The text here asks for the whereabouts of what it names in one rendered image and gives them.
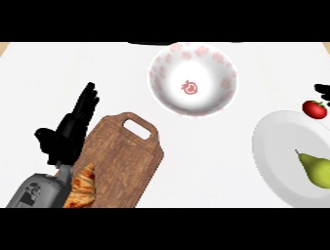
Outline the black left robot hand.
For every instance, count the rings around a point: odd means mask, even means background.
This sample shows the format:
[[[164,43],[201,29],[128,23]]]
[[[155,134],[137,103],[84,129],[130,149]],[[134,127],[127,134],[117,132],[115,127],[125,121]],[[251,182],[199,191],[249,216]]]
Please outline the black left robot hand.
[[[97,104],[99,91],[96,90],[96,84],[90,82],[77,101],[74,111],[65,115],[58,129],[37,129],[34,135],[40,142],[40,149],[49,155],[49,165],[74,165],[78,161]]]

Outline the white plate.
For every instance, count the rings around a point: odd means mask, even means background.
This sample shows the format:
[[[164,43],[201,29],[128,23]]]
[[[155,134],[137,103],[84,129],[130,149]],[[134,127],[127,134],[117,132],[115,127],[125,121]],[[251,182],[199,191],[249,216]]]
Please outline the white plate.
[[[260,121],[252,153],[264,181],[293,207],[330,207],[330,189],[308,179],[298,155],[330,160],[330,129],[305,114],[282,110]]]

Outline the green pear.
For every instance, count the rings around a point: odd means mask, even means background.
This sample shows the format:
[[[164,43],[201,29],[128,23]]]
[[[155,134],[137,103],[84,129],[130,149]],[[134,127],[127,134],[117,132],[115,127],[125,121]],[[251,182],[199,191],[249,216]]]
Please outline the green pear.
[[[310,181],[324,189],[330,189],[330,160],[298,151],[298,160]]]

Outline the white bowl with red print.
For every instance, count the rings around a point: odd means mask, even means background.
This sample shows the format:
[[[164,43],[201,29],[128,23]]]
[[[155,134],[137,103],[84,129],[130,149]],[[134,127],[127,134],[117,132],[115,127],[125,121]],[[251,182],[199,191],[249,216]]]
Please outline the white bowl with red print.
[[[226,52],[204,42],[177,42],[156,54],[149,86],[164,108],[189,118],[217,115],[237,94],[237,70]]]

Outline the red tomato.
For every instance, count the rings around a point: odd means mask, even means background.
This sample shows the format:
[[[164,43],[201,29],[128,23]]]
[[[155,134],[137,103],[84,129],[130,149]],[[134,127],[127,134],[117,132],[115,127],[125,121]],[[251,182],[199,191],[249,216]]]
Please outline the red tomato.
[[[317,101],[307,101],[302,104],[302,111],[314,119],[323,119],[327,116],[327,108]]]

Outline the brown wooden cutting board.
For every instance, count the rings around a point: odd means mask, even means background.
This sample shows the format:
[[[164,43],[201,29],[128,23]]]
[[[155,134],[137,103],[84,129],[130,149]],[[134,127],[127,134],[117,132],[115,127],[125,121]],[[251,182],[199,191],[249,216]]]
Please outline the brown wooden cutting board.
[[[164,160],[159,131],[136,113],[108,115],[87,136],[74,175],[93,163],[96,201],[92,207],[133,208]]]

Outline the golden croissant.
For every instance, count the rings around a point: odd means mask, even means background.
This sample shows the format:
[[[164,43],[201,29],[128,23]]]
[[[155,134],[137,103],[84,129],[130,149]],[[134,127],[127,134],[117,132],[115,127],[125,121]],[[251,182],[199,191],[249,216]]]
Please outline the golden croissant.
[[[96,166],[90,163],[74,179],[72,191],[64,207],[83,208],[90,206],[96,201],[96,195]]]

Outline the black object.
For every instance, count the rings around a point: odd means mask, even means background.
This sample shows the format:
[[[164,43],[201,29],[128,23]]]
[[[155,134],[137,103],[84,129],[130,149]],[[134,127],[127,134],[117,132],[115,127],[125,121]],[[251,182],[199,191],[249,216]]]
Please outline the black object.
[[[176,42],[140,42],[140,41],[128,41],[133,45],[143,45],[143,46],[168,46]]]

